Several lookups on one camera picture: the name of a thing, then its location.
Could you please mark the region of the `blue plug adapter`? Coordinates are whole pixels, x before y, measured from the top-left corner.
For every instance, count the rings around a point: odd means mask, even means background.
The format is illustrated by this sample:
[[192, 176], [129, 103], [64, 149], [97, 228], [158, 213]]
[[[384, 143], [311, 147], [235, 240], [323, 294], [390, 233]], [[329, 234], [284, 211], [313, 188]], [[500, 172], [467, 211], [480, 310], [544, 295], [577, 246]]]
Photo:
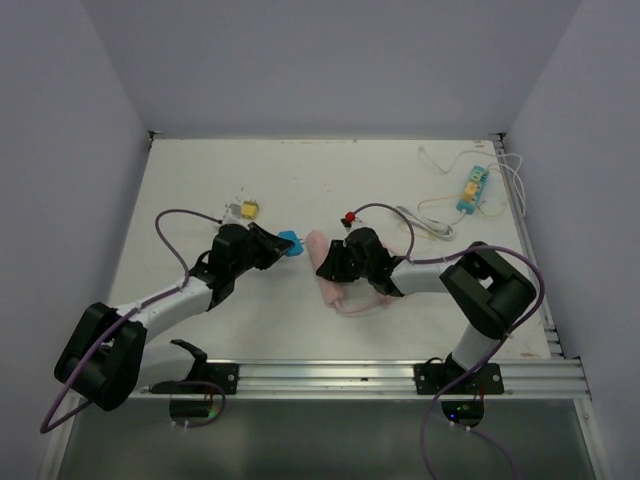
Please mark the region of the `blue plug adapter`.
[[286, 257], [296, 257], [304, 252], [303, 241], [298, 237], [295, 231], [281, 231], [277, 236], [292, 243], [292, 246], [285, 252]]

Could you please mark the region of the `pink power strip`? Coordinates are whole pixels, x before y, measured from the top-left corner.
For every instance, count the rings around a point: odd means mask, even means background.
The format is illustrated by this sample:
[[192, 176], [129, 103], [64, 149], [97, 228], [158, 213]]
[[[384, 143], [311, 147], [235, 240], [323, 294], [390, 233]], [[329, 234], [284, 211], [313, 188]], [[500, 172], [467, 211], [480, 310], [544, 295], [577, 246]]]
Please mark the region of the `pink power strip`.
[[[320, 230], [312, 230], [305, 238], [305, 246], [314, 270], [317, 270], [327, 259], [329, 253], [329, 241]], [[393, 303], [396, 298], [376, 293], [373, 299], [360, 307], [348, 307], [345, 289], [336, 282], [316, 277], [320, 294], [325, 305], [334, 309], [341, 315], [357, 316], [373, 312], [375, 309], [384, 308]]]

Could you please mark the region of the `yellow plug adapter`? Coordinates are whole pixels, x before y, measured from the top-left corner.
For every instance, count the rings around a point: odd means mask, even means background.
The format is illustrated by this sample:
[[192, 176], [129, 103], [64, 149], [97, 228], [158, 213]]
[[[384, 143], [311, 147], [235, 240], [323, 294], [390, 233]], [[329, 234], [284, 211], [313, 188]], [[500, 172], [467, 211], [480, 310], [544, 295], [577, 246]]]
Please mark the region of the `yellow plug adapter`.
[[259, 204], [255, 201], [244, 201], [241, 204], [241, 217], [246, 220], [255, 220], [259, 214]]

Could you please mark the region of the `teal power strip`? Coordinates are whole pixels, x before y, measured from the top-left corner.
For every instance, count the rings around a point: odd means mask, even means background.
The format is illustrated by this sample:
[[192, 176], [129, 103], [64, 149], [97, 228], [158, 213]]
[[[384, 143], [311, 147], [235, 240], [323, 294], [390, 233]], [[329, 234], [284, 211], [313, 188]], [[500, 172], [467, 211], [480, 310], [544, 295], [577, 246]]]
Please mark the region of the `teal power strip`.
[[489, 170], [485, 167], [474, 166], [459, 195], [456, 209], [466, 215], [472, 215], [480, 205], [482, 195], [489, 178]]

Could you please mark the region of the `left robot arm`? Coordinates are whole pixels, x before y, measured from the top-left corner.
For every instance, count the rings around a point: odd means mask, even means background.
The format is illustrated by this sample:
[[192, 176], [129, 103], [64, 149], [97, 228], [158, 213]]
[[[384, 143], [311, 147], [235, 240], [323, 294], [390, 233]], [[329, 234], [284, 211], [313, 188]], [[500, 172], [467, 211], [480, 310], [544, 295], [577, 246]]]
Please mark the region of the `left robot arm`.
[[54, 377], [105, 411], [137, 387], [145, 345], [173, 326], [217, 307], [236, 279], [266, 270], [296, 247], [255, 223], [219, 228], [209, 250], [186, 276], [143, 300], [110, 307], [97, 302], [82, 314], [54, 367]]

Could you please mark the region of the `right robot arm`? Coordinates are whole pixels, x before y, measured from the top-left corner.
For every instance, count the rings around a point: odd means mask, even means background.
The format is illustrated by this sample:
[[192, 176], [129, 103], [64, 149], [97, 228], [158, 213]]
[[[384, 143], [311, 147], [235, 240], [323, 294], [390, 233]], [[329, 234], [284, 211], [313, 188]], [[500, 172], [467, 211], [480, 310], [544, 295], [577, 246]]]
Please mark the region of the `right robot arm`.
[[373, 229], [362, 227], [343, 240], [313, 240], [309, 250], [316, 276], [332, 287], [364, 279], [383, 297], [449, 294], [468, 321], [445, 360], [447, 384], [461, 393], [480, 382], [480, 368], [537, 311], [545, 294], [540, 271], [526, 257], [484, 242], [411, 260], [391, 253]]

